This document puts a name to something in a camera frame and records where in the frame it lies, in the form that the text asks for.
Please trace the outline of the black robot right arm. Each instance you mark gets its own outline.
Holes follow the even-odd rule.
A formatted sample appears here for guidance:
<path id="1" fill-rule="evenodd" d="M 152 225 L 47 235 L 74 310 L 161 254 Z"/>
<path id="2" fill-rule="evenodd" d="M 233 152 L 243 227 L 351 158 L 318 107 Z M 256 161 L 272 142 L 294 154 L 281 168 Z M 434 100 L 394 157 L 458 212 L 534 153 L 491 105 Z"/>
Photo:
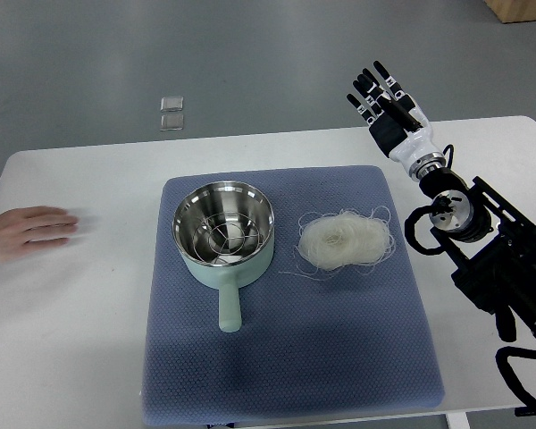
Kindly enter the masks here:
<path id="1" fill-rule="evenodd" d="M 480 177 L 471 186 L 452 169 L 445 147 L 418 171 L 431 199 L 404 224 L 407 243 L 426 256 L 447 254 L 451 279 L 480 310 L 494 315 L 506 343 L 495 360 L 510 391 L 523 403 L 517 416 L 536 416 L 536 399 L 523 387 L 510 358 L 536 360 L 536 225 Z"/>

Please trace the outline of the person's bare hand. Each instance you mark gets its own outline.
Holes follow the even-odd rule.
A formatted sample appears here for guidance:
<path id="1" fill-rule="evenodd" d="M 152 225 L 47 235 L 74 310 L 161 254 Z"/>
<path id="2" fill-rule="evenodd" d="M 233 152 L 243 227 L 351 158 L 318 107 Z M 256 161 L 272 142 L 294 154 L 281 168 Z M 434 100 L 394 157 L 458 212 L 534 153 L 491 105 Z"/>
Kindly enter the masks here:
<path id="1" fill-rule="evenodd" d="M 79 218 L 51 206 L 15 208 L 0 214 L 0 264 L 65 245 Z"/>

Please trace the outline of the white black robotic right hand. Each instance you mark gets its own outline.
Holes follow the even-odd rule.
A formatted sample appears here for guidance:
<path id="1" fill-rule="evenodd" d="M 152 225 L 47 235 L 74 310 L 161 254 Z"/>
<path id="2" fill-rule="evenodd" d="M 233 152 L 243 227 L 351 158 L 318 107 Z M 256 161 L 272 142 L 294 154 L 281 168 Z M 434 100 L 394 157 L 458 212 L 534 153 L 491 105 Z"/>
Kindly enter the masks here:
<path id="1" fill-rule="evenodd" d="M 375 61 L 353 81 L 356 95 L 348 102 L 364 119 L 379 150 L 401 164 L 407 175 L 420 181 L 429 172 L 446 165 L 443 152 L 434 145 L 433 129 L 413 97 L 385 68 Z"/>

